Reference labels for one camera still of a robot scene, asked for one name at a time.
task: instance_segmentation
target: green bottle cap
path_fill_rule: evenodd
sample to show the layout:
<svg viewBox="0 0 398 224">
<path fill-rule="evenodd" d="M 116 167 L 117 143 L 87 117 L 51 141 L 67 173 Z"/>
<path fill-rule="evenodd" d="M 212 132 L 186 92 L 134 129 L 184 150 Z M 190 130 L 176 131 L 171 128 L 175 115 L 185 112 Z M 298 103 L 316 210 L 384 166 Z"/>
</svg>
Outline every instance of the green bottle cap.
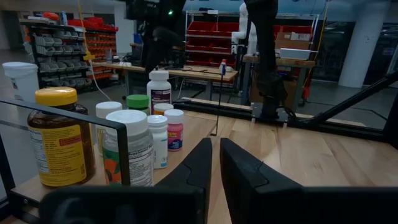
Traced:
<svg viewBox="0 0 398 224">
<path fill-rule="evenodd" d="M 126 98 L 126 103 L 130 108 L 147 108 L 149 97 L 147 95 L 129 95 Z"/>
</svg>

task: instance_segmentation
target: white bottle cap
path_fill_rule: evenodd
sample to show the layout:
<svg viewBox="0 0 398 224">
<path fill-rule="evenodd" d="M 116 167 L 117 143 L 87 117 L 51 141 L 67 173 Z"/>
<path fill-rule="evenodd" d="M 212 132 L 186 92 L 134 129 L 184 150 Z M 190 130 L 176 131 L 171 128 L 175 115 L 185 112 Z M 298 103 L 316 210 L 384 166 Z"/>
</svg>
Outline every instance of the white bottle cap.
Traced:
<svg viewBox="0 0 398 224">
<path fill-rule="evenodd" d="M 119 110 L 106 116 L 107 120 L 123 123 L 127 127 L 127 136 L 141 134 L 148 129 L 147 114 L 138 110 Z M 116 130 L 107 128 L 106 132 L 116 136 Z"/>
<path fill-rule="evenodd" d="M 159 128 L 167 125 L 167 118 L 162 115 L 150 115 L 148 116 L 148 125 L 150 128 Z"/>
<path fill-rule="evenodd" d="M 182 124 L 184 119 L 184 112 L 182 110 L 171 109 L 164 112 L 169 124 Z"/>
<path fill-rule="evenodd" d="M 102 102 L 95 105 L 95 113 L 99 118 L 105 118 L 106 115 L 122 109 L 122 104 L 119 102 Z"/>
<path fill-rule="evenodd" d="M 170 103 L 158 103 L 155 104 L 154 109 L 157 111 L 167 111 L 170 109 L 174 109 L 174 106 L 171 105 Z"/>
<path fill-rule="evenodd" d="M 168 80 L 169 72 L 163 70 L 154 70 L 149 73 L 149 79 L 151 80 Z"/>
</svg>

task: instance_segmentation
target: table leg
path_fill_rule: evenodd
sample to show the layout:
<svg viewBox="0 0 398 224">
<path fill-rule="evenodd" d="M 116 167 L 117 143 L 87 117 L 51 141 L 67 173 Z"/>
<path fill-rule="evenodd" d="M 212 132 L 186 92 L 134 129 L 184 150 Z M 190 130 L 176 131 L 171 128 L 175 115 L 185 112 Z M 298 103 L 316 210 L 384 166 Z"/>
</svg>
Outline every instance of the table leg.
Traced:
<svg viewBox="0 0 398 224">
<path fill-rule="evenodd" d="M 248 101 L 249 79 L 250 79 L 251 63 L 246 63 L 243 73 L 243 91 L 241 97 L 241 105 L 245 105 Z"/>
<path fill-rule="evenodd" d="M 303 94 L 303 85 L 304 85 L 304 80 L 305 80 L 305 74 L 307 73 L 306 68 L 301 68 L 300 69 L 300 74 L 298 75 L 298 80 L 297 80 L 297 87 L 296 91 L 294 93 L 294 100 L 293 100 L 293 112 L 296 112 L 297 107 L 300 103 L 301 96 Z"/>
<path fill-rule="evenodd" d="M 213 96 L 213 81 L 207 80 L 206 99 L 211 101 L 212 96 Z"/>
<path fill-rule="evenodd" d="M 123 74 L 124 74 L 124 78 L 126 80 L 127 96 L 133 95 L 134 94 L 134 87 L 132 85 L 133 78 L 130 77 L 130 75 L 132 75 L 133 72 L 129 72 L 128 70 L 123 70 Z"/>
</svg>

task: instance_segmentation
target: white bucket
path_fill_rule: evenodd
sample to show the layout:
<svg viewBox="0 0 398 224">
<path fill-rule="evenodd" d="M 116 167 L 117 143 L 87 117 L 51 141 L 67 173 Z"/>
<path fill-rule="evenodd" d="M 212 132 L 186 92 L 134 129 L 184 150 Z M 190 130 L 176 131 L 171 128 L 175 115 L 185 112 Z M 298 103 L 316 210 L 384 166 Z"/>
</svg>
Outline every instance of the white bucket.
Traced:
<svg viewBox="0 0 398 224">
<path fill-rule="evenodd" d="M 39 89 L 37 65 L 24 62 L 8 62 L 2 65 L 4 73 L 11 79 L 14 98 L 35 103 L 35 91 Z"/>
</svg>

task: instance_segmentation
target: bottle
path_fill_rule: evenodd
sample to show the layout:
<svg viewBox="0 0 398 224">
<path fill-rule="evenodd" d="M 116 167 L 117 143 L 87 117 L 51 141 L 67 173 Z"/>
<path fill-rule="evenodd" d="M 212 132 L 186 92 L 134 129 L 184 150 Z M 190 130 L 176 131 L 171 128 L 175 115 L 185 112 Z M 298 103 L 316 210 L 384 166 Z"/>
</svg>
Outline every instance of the bottle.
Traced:
<svg viewBox="0 0 398 224">
<path fill-rule="evenodd" d="M 168 146 L 170 152 L 176 152 L 182 148 L 182 134 L 183 134 L 183 118 L 184 112 L 182 110 L 167 110 L 164 113 L 167 117 L 167 132 L 169 135 Z"/>
<path fill-rule="evenodd" d="M 153 137 L 148 129 L 147 115 L 138 110 L 120 110 L 106 116 L 110 121 L 125 124 L 129 154 L 130 184 L 132 186 L 154 185 Z M 105 179 L 108 185 L 120 185 L 118 135 L 115 129 L 106 128 L 103 142 Z"/>
<path fill-rule="evenodd" d="M 131 110 L 139 110 L 144 112 L 147 115 L 150 115 L 150 111 L 148 108 L 149 97 L 147 95 L 129 95 L 126 98 L 126 103 L 129 109 Z"/>
<path fill-rule="evenodd" d="M 174 106 L 170 103 L 158 103 L 154 106 L 154 114 L 164 115 L 164 111 L 174 109 Z"/>
<path fill-rule="evenodd" d="M 158 103 L 172 103 L 172 86 L 167 81 L 168 71 L 151 71 L 150 82 L 147 84 L 150 113 L 154 114 L 154 105 Z"/>
<path fill-rule="evenodd" d="M 35 92 L 37 104 L 81 114 L 74 88 L 51 87 Z M 82 184 L 95 173 L 90 124 L 43 111 L 32 111 L 27 119 L 42 184 L 63 187 Z"/>
<path fill-rule="evenodd" d="M 220 67 L 218 68 L 220 70 L 221 75 L 225 75 L 226 72 L 226 59 L 223 59 L 221 61 Z"/>
<path fill-rule="evenodd" d="M 150 115 L 148 125 L 154 137 L 154 168 L 165 168 L 167 167 L 167 118 L 162 115 Z"/>
<path fill-rule="evenodd" d="M 106 115 L 108 115 L 114 111 L 119 111 L 119 110 L 122 110 L 122 104 L 119 102 L 109 101 L 109 102 L 97 103 L 97 105 L 95 105 L 95 113 L 96 113 L 97 117 L 103 118 L 103 119 L 105 119 Z M 103 140 L 105 137 L 106 128 L 104 126 L 96 124 L 95 130 L 96 130 L 97 141 L 98 141 L 98 152 L 102 156 L 102 152 L 103 152 L 102 143 L 103 143 Z"/>
</svg>

